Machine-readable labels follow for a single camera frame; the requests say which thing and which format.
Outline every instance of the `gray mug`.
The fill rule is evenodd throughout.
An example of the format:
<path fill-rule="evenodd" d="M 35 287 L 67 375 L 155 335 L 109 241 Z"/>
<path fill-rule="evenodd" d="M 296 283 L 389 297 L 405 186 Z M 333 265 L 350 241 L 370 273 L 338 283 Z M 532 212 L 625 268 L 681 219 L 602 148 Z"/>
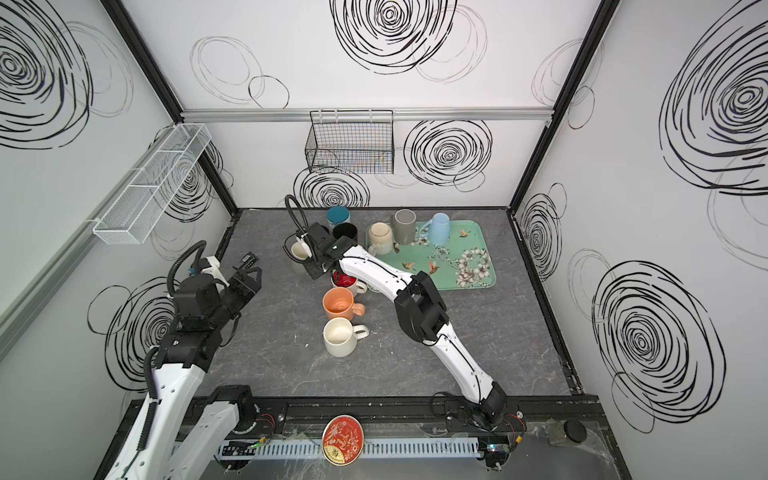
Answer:
<path fill-rule="evenodd" d="M 413 243 L 416 235 L 416 213 L 407 208 L 397 210 L 392 215 L 392 230 L 394 230 L 395 242 L 399 245 Z"/>

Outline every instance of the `red plate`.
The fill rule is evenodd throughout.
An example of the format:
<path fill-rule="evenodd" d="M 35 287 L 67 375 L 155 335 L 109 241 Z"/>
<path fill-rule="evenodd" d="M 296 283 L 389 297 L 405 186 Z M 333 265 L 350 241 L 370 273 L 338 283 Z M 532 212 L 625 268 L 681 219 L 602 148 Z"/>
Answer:
<path fill-rule="evenodd" d="M 323 431 L 323 454 L 334 465 L 349 465 L 360 456 L 364 439 L 360 422 L 339 415 Z"/>

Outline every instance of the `light blue mug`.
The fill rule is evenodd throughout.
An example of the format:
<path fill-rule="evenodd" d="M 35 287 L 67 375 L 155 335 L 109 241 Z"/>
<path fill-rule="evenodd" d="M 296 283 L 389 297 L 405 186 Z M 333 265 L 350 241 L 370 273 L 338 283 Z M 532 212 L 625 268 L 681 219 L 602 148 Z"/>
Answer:
<path fill-rule="evenodd" d="M 424 229 L 429 227 L 429 233 L 424 233 Z M 435 214 L 432 219 L 424 223 L 419 228 L 419 236 L 427 237 L 427 240 L 432 245 L 445 245 L 448 243 L 449 234 L 451 233 L 451 217 L 446 214 Z"/>

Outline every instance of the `black wire basket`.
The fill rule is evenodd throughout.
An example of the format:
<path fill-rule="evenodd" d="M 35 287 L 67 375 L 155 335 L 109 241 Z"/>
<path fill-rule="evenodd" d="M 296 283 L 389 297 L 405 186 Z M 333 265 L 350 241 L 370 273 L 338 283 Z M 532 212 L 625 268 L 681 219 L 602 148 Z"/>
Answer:
<path fill-rule="evenodd" d="M 332 110 L 310 112 L 306 166 L 314 172 L 335 167 L 356 174 L 391 174 L 395 142 L 391 110 Z"/>

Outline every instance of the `black frame edge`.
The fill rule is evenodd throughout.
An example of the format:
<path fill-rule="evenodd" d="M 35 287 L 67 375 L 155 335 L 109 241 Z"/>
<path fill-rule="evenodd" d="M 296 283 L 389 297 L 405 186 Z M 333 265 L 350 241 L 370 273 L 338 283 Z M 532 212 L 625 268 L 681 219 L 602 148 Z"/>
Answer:
<path fill-rule="evenodd" d="M 139 67 L 147 77 L 149 84 L 152 86 L 157 98 L 165 107 L 170 119 L 174 123 L 183 122 L 184 119 L 181 117 L 181 104 L 179 104 L 176 95 L 174 95 L 173 91 L 170 89 L 170 85 L 165 80 L 160 68 L 157 66 L 147 44 L 144 43 L 144 39 L 141 37 L 141 34 L 136 28 L 131 16 L 128 14 L 128 10 L 126 10 L 123 2 L 121 0 L 101 0 L 101 5 L 104 7 L 104 10 L 107 11 L 115 28 L 120 32 L 120 36 L 123 38 L 123 41 L 125 41 L 128 49 L 131 50 L 131 54 L 134 56 L 136 63 L 139 64 Z M 224 207 L 227 209 L 230 216 L 237 214 L 237 205 L 232 198 L 232 193 L 230 193 L 227 185 L 216 171 L 216 168 L 206 151 L 201 154 L 197 163 L 200 165 L 200 169 L 205 173 L 205 176 L 208 178 L 208 181 L 211 186 L 213 186 L 221 199 L 221 203 L 224 204 Z"/>
<path fill-rule="evenodd" d="M 554 139 L 555 134 L 560 127 L 560 123 L 565 117 L 565 113 L 568 111 L 568 106 L 571 104 L 578 85 L 581 82 L 581 78 L 584 77 L 584 73 L 589 67 L 589 63 L 592 61 L 595 51 L 598 49 L 598 45 L 603 39 L 603 34 L 608 28 L 608 24 L 611 23 L 611 19 L 616 12 L 621 0 L 602 0 L 598 6 L 598 10 L 595 12 L 592 18 L 592 23 L 589 25 L 587 34 L 584 37 L 584 41 L 581 43 L 581 47 L 576 55 L 571 70 L 568 72 L 568 76 L 565 78 L 563 88 L 560 90 L 558 99 L 554 103 L 554 113 L 550 123 L 544 127 L 541 132 L 541 136 L 536 142 L 536 147 L 533 150 L 531 159 L 528 161 L 528 165 L 525 167 L 523 176 L 520 179 L 515 195 L 512 197 L 512 202 L 509 204 L 512 212 L 516 212 L 523 201 L 525 193 L 533 182 L 533 178 L 538 171 L 541 162 L 544 160 L 549 150 L 549 146 Z"/>
<path fill-rule="evenodd" d="M 216 249 L 216 253 L 214 256 L 221 262 L 224 260 L 224 252 L 227 251 L 227 247 L 230 245 L 230 240 L 232 239 L 232 234 L 235 231 L 235 227 L 237 226 L 237 222 L 240 221 L 240 218 L 243 216 L 243 208 L 240 208 L 237 210 L 237 213 L 232 216 L 232 220 L 230 221 L 229 226 L 227 226 L 226 230 L 224 231 L 224 235 L 221 237 L 221 241 L 219 242 L 219 247 Z"/>
<path fill-rule="evenodd" d="M 541 283 L 541 279 L 538 277 L 538 272 L 533 264 L 533 259 L 531 258 L 530 252 L 528 252 L 528 246 L 525 245 L 523 239 L 518 235 L 521 231 L 517 224 L 517 220 L 509 210 L 507 211 L 507 218 L 509 219 L 509 226 L 512 228 L 512 236 L 515 238 L 520 254 L 523 257 L 523 263 L 525 264 L 525 270 L 528 272 L 528 278 L 531 279 L 531 285 L 536 293 L 538 305 L 541 307 L 541 314 L 544 316 L 544 322 L 549 329 L 549 336 L 552 338 L 554 350 L 560 357 L 560 364 L 563 367 L 565 381 L 568 382 L 568 388 L 571 389 L 572 395 L 581 395 L 584 393 L 584 387 L 581 386 L 581 380 L 576 373 L 573 359 L 571 359 L 571 354 L 568 352 L 568 347 L 565 345 L 565 339 L 560 331 L 558 321 L 554 317 L 552 305 L 549 304 L 549 298 L 547 298 L 547 293 L 544 290 L 544 284 Z"/>

